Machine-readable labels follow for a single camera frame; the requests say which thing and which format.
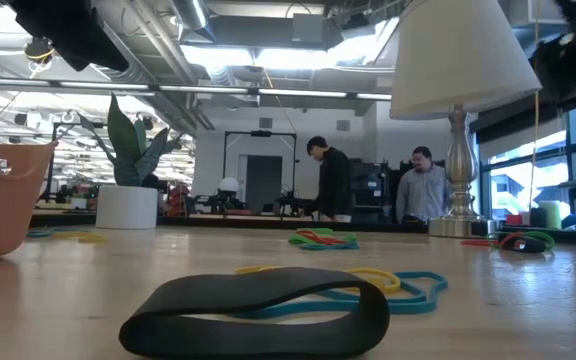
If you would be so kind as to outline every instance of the table surface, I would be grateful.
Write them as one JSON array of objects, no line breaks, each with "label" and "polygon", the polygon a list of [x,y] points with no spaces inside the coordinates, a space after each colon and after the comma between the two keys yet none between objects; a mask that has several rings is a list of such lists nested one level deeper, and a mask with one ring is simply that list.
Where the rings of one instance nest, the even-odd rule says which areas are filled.
[{"label": "table surface", "polygon": [[[362,359],[576,359],[576,247],[525,255],[412,234],[358,234],[361,249],[307,252],[289,231],[97,231],[101,244],[29,240],[0,259],[0,359],[138,359],[119,327],[167,280],[251,265],[430,270],[436,311],[391,318]],[[290,319],[312,322],[328,315]]]}]

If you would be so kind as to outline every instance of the red object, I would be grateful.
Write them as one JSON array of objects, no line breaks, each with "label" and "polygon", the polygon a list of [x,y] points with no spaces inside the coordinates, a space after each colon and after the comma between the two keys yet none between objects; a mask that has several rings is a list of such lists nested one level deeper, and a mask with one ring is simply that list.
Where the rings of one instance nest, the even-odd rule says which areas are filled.
[{"label": "red object", "polygon": [[345,241],[342,240],[338,240],[332,237],[322,237],[319,236],[317,234],[315,234],[312,231],[306,231],[306,230],[302,230],[302,231],[297,231],[297,234],[306,237],[318,244],[323,244],[323,245],[337,245],[337,244],[345,244]]},{"label": "red object", "polygon": [[506,215],[506,225],[523,225],[521,215]]},{"label": "red object", "polygon": [[490,246],[490,243],[488,240],[462,240],[461,245]]},{"label": "red object", "polygon": [[512,233],[512,234],[508,234],[503,240],[501,240],[501,242],[499,243],[499,248],[503,249],[504,246],[506,245],[506,243],[510,240],[514,240],[517,238],[522,238],[524,236],[524,233],[522,232],[516,232],[516,233]]}]

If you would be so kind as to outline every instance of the man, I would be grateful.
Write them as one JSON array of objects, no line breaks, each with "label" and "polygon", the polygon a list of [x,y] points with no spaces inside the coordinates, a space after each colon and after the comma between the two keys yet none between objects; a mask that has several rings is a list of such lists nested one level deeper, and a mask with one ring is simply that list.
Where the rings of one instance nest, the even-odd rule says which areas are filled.
[{"label": "man", "polygon": [[343,152],[329,147],[326,139],[315,136],[308,141],[308,155],[320,161],[319,204],[320,221],[350,222],[352,193],[350,192],[350,161]]},{"label": "man", "polygon": [[448,205],[448,181],[444,168],[432,162],[432,154],[425,146],[412,153],[415,168],[399,182],[397,191],[397,219],[412,215],[422,221],[445,214]]}]

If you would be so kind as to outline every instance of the white shade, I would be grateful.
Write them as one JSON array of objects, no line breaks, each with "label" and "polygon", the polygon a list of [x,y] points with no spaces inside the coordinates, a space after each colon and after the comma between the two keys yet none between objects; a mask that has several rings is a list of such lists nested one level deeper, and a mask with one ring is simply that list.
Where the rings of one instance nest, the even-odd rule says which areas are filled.
[{"label": "white shade", "polygon": [[397,31],[392,118],[480,112],[541,88],[497,0],[416,0]]}]

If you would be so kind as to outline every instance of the orange basket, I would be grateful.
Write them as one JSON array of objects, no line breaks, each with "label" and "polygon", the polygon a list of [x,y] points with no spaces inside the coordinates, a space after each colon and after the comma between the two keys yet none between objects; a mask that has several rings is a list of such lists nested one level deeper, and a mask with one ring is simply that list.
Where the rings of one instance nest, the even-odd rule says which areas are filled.
[{"label": "orange basket", "polygon": [[0,145],[0,159],[11,168],[0,174],[0,256],[15,250],[26,238],[46,168],[57,143]]}]

